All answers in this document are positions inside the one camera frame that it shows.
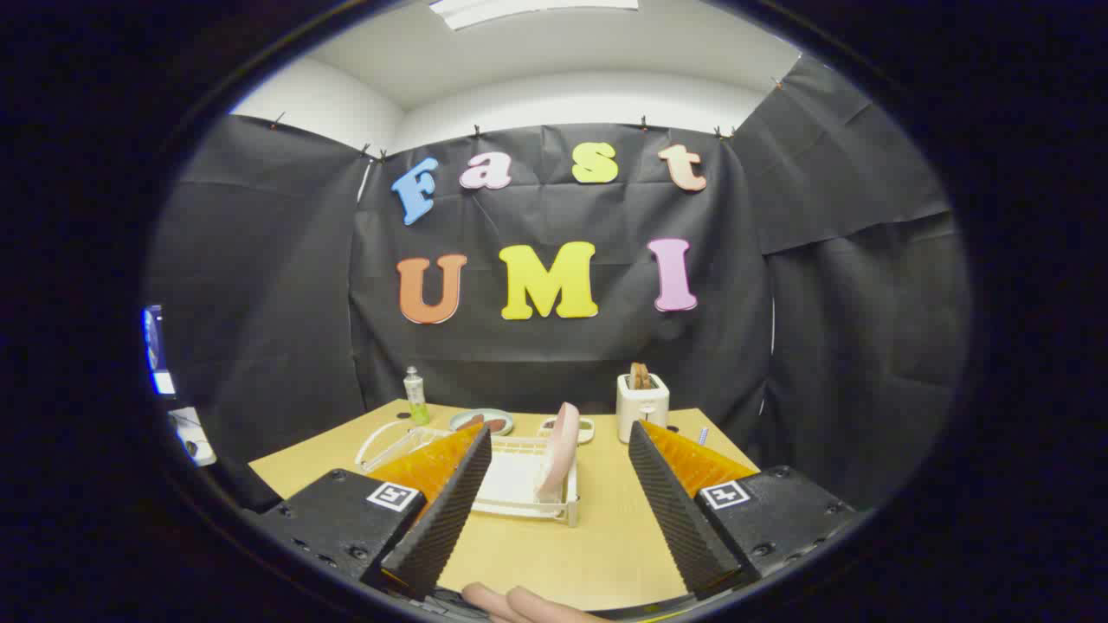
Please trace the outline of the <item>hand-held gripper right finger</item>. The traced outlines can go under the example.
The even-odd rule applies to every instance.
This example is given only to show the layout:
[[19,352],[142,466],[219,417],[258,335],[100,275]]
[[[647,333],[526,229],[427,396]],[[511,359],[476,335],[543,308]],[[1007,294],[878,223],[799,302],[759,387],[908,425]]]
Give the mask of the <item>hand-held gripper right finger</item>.
[[791,466],[755,471],[660,426],[632,426],[629,460],[696,598],[745,588],[856,524],[853,505]]

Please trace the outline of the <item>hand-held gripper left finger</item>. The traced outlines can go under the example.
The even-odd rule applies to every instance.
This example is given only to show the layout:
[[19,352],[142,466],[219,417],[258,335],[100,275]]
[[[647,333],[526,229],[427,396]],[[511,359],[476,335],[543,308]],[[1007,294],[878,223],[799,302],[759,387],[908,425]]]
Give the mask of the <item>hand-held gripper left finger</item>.
[[491,461],[490,430],[471,426],[368,474],[327,471],[256,523],[329,575],[422,600],[438,588]]

